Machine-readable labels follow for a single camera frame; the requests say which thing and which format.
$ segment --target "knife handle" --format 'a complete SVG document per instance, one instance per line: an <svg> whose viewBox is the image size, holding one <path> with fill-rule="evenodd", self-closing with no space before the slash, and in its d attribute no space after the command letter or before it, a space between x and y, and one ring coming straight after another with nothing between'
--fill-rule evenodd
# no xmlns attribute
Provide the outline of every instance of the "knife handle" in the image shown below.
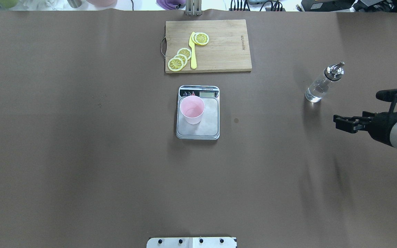
<svg viewBox="0 0 397 248"><path fill-rule="evenodd" d="M191 47L191 69L197 68L197 60L195 58L195 45Z"/></svg>

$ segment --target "plastic cup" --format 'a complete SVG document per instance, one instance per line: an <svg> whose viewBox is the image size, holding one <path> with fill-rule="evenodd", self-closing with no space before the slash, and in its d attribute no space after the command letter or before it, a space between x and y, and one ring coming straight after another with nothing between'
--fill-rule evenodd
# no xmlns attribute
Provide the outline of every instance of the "plastic cup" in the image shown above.
<svg viewBox="0 0 397 248"><path fill-rule="evenodd" d="M180 103L180 112L189 124L197 124L202 120L205 103L198 96L187 96Z"/></svg>

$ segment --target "white label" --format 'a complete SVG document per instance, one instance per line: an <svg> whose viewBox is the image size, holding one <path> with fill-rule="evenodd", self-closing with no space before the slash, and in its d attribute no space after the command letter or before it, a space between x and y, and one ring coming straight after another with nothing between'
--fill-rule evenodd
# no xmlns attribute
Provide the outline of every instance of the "white label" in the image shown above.
<svg viewBox="0 0 397 248"><path fill-rule="evenodd" d="M323 3L315 3L312 5L312 7L310 7L310 9L319 9L319 8L321 8L322 5L323 5Z"/></svg>

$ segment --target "yellow knife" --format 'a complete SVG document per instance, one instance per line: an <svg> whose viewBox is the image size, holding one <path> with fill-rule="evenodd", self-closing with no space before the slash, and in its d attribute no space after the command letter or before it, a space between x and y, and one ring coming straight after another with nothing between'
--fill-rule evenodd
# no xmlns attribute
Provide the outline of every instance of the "yellow knife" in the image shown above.
<svg viewBox="0 0 397 248"><path fill-rule="evenodd" d="M197 68L197 60L195 58L195 43L192 41L192 36L194 34L195 32L192 32L191 36L189 36L189 46L191 47L191 69Z"/></svg>

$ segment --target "pink object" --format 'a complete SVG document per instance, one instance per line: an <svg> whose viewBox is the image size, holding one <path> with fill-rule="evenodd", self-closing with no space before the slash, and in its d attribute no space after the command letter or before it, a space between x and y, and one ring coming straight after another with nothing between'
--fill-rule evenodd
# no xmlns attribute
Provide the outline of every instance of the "pink object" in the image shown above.
<svg viewBox="0 0 397 248"><path fill-rule="evenodd" d="M202 120L205 103L198 96L187 96L180 103L180 112L189 124L197 124Z"/></svg>
<svg viewBox="0 0 397 248"><path fill-rule="evenodd" d="M89 2L92 5L97 6L97 7L106 7L106 6L110 6L113 3L117 2L117 0L87 0L87 2Z"/></svg>

